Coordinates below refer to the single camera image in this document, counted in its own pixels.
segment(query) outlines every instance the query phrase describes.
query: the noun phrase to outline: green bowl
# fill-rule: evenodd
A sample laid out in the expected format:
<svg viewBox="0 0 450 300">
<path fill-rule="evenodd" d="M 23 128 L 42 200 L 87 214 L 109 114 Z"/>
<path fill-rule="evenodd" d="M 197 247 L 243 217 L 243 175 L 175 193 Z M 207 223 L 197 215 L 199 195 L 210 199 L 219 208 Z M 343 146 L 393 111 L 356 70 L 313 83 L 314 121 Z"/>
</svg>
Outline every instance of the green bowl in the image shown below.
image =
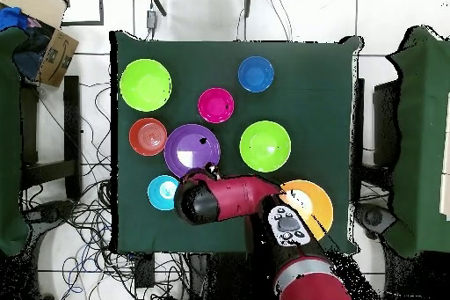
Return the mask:
<svg viewBox="0 0 450 300">
<path fill-rule="evenodd" d="M 291 139 L 280 124 L 257 121 L 241 137 L 239 151 L 243 161 L 254 171 L 278 170 L 289 158 Z"/>
<path fill-rule="evenodd" d="M 120 94 L 127 105 L 146 113 L 162 107 L 171 90 L 171 75 L 160 62 L 152 59 L 131 62 L 120 78 Z"/>
</svg>

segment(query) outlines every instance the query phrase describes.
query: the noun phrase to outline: magenta bowl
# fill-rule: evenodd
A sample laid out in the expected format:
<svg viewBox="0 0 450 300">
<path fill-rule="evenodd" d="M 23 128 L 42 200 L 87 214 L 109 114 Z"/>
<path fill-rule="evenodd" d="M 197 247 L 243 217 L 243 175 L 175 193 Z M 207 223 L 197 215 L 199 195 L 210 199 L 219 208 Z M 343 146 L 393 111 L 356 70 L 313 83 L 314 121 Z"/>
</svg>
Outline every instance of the magenta bowl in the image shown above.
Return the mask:
<svg viewBox="0 0 450 300">
<path fill-rule="evenodd" d="M 235 101 L 229 91 L 210 88 L 199 98 L 200 116 L 210 123 L 222 123 L 229 119 L 235 109 Z"/>
</svg>

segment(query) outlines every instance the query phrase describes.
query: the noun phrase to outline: dark green tablecloth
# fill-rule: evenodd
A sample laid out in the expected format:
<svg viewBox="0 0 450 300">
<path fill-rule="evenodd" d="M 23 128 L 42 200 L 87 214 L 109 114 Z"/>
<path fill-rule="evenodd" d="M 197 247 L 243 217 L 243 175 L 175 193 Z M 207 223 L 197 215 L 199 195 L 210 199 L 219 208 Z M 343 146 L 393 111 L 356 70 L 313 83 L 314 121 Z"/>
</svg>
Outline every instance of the dark green tablecloth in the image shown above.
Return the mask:
<svg viewBox="0 0 450 300">
<path fill-rule="evenodd" d="M 450 222 L 440 214 L 440 186 L 450 92 L 450 41 L 425 26 L 412 27 L 391 55 L 401 80 L 400 157 L 394 169 L 394 213 L 385 233 L 403 257 L 450 252 Z"/>
<path fill-rule="evenodd" d="M 239 155 L 241 134 L 255 121 L 278 122 L 291 136 L 292 152 L 280 169 L 264 176 L 280 181 L 307 179 L 325 189 L 334 205 L 330 236 L 343 252 L 356 251 L 347 240 L 347 222 L 352 54 L 360 46 L 359 38 L 343 44 L 166 42 L 135 40 L 116 32 L 115 41 L 119 78 L 130 62 L 150 58 L 163 64 L 172 80 L 171 97 L 153 113 L 135 111 L 118 97 L 119 251 L 247 250 L 243 218 L 191 226 L 174 212 L 158 211 L 149 204 L 149 182 L 171 172 L 163 153 L 142 157 L 130 147 L 128 130 L 143 117 L 157 118 L 168 133 L 186 123 L 211 129 L 221 144 L 223 175 L 254 173 Z M 261 93 L 246 91 L 237 79 L 240 63 L 251 55 L 266 57 L 275 69 L 273 84 Z M 197 111 L 200 94 L 212 86 L 228 89 L 236 102 L 232 117 L 217 125 L 202 120 Z M 330 238 L 323 238 L 323 245 L 332 246 Z"/>
<path fill-rule="evenodd" d="M 0 32 L 0 250 L 15 255 L 23 247 L 28 226 L 20 215 L 20 75 L 12 61 L 14 49 L 28 36 L 17 27 Z"/>
</svg>

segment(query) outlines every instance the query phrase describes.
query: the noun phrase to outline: blue bowl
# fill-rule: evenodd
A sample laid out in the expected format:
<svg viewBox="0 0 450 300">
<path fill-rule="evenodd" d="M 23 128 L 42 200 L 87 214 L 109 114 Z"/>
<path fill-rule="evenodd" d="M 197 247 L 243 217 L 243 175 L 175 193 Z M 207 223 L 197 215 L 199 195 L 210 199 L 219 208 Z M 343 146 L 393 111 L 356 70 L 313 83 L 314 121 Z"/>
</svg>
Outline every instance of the blue bowl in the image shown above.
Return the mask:
<svg viewBox="0 0 450 300">
<path fill-rule="evenodd" d="M 153 207 L 161 211 L 174 209 L 173 196 L 177 190 L 178 181 L 171 176 L 158 176 L 150 182 L 147 196 Z"/>
<path fill-rule="evenodd" d="M 237 77 L 247 91 L 265 91 L 272 83 L 275 71 L 269 61 L 262 56 L 244 59 L 239 66 Z"/>
</svg>

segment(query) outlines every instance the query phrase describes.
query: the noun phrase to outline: plate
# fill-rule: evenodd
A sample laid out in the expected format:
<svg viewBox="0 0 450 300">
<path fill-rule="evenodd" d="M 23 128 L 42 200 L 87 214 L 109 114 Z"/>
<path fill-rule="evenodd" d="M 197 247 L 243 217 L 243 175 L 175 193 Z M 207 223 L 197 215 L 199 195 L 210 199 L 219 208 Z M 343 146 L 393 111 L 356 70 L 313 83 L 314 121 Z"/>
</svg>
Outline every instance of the plate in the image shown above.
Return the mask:
<svg viewBox="0 0 450 300">
<path fill-rule="evenodd" d="M 192 168 L 204 168 L 208 162 L 219 163 L 221 147 L 214 133 L 198 124 L 185 124 L 167 138 L 164 159 L 179 178 Z"/>
<path fill-rule="evenodd" d="M 291 139 L 274 121 L 257 121 L 245 129 L 239 143 L 243 161 L 254 171 L 278 170 L 289 158 Z"/>
<path fill-rule="evenodd" d="M 300 214 L 317 240 L 322 239 L 333 224 L 333 205 L 326 192 L 314 182 L 301 179 L 286 182 L 281 189 L 286 193 L 280 199 Z"/>
<path fill-rule="evenodd" d="M 162 107 L 171 95 L 171 75 L 152 59 L 139 59 L 127 65 L 120 78 L 120 94 L 135 110 L 150 112 Z"/>
<path fill-rule="evenodd" d="M 272 83 L 275 71 L 272 64 L 262 56 L 251 56 L 239 66 L 237 77 L 247 91 L 265 91 Z"/>
<path fill-rule="evenodd" d="M 130 128 L 129 141 L 138 154 L 153 156 L 164 150 L 167 131 L 162 122 L 153 118 L 139 119 Z"/>
<path fill-rule="evenodd" d="M 147 196 L 150 204 L 160 211 L 170 211 L 174 209 L 173 196 L 178 187 L 177 179 L 171 176 L 162 175 L 153 179 L 147 189 Z"/>
<path fill-rule="evenodd" d="M 200 116 L 206 121 L 222 123 L 233 113 L 235 101 L 227 90 L 210 88 L 201 94 L 198 109 Z"/>
</svg>

